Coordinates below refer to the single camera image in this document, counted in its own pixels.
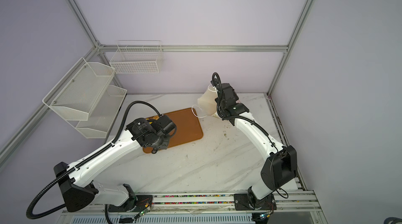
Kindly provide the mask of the cartoon animal paper bag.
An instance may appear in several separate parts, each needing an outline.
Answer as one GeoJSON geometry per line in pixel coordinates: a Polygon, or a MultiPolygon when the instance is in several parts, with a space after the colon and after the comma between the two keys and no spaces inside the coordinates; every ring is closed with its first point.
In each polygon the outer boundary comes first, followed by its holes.
{"type": "Polygon", "coordinates": [[[209,84],[206,92],[197,99],[197,104],[191,107],[193,115],[197,118],[219,118],[217,113],[217,102],[215,101],[216,98],[218,98],[217,89],[212,84],[209,84]],[[194,107],[199,108],[204,115],[198,116],[194,107]]]}

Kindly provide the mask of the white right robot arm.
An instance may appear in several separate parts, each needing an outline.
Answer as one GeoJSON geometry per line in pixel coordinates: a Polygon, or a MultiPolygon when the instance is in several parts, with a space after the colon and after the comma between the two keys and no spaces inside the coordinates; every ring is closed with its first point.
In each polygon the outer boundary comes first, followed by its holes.
{"type": "Polygon", "coordinates": [[[228,83],[211,83],[217,93],[216,113],[240,130],[257,148],[265,162],[260,179],[247,192],[254,209],[262,208],[265,198],[281,189],[297,176],[297,152],[291,145],[276,141],[257,123],[249,108],[240,103],[235,90],[228,83]]]}

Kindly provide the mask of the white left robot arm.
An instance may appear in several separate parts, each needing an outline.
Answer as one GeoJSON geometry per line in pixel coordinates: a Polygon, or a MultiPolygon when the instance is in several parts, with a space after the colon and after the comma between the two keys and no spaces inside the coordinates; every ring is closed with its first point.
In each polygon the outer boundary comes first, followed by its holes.
{"type": "Polygon", "coordinates": [[[177,132],[177,126],[167,116],[158,119],[138,118],[124,124],[117,140],[112,140],[80,161],[55,166],[57,175],[69,168],[75,170],[59,183],[67,211],[76,212],[91,204],[113,205],[131,210],[137,196],[127,183],[107,185],[96,180],[108,167],[121,158],[143,147],[154,151],[167,149],[170,139],[177,132]]]}

